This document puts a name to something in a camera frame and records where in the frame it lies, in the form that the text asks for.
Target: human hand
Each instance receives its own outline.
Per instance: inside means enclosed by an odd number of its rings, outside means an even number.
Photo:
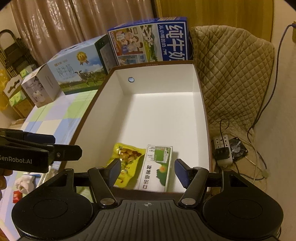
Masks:
[[[10,176],[12,172],[12,170],[0,169],[0,190],[3,190],[7,187],[6,179],[4,176]]]

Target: cooling fan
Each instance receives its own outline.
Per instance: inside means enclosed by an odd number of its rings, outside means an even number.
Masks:
[[[229,140],[232,160],[235,162],[248,154],[248,150],[238,137]]]

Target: gold medal emblem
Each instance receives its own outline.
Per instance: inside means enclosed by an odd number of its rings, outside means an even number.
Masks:
[[[87,56],[84,52],[78,52],[77,59],[80,62],[80,65],[83,65],[83,63],[89,63],[89,61],[87,61]]]

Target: blue milk box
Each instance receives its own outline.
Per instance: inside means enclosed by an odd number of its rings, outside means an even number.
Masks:
[[[61,50],[48,67],[65,94],[98,89],[117,66],[107,34]]]
[[[108,33],[119,65],[188,59],[186,17],[120,24]]]

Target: wall outlet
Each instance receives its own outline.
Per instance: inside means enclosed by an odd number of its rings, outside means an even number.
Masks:
[[[226,166],[232,165],[232,155],[231,155],[228,135],[223,135],[223,138],[221,138],[221,135],[214,137],[215,149],[224,147],[223,142],[225,143],[225,147],[229,148],[229,157],[227,159],[217,161],[217,164],[220,167],[226,167]]]
[[[293,28],[292,41],[296,43],[296,28]]]

